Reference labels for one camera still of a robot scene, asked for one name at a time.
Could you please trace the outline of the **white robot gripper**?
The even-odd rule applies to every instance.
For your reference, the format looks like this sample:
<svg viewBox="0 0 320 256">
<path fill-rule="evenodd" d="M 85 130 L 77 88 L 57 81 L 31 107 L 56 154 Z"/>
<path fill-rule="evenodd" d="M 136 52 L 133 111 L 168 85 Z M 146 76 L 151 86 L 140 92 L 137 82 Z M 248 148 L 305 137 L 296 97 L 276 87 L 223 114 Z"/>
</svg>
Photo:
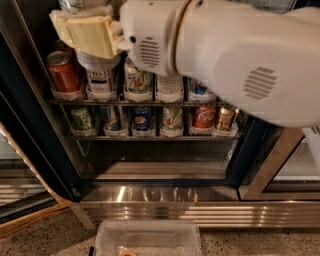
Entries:
<svg viewBox="0 0 320 256">
<path fill-rule="evenodd" d="M 176 41 L 188 2 L 127 0 L 120 8 L 120 23 L 113 19 L 111 5 L 77 14 L 54 10 L 49 17 L 59 39 L 75 50 L 113 59 L 128 49 L 128 57 L 140 69 L 168 76 L 177 73 Z"/>
</svg>

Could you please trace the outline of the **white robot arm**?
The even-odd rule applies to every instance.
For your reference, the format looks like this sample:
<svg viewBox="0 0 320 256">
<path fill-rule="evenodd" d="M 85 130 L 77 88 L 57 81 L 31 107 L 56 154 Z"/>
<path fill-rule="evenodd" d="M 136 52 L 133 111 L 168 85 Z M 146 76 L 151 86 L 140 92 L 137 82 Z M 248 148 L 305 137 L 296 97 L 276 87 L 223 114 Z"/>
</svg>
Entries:
<svg viewBox="0 0 320 256">
<path fill-rule="evenodd" d="M 270 123 L 320 123 L 320 8 L 286 14 L 228 0 L 126 0 L 108 9 L 49 15 L 59 38 L 141 69 L 204 82 L 218 97 Z"/>
</svg>

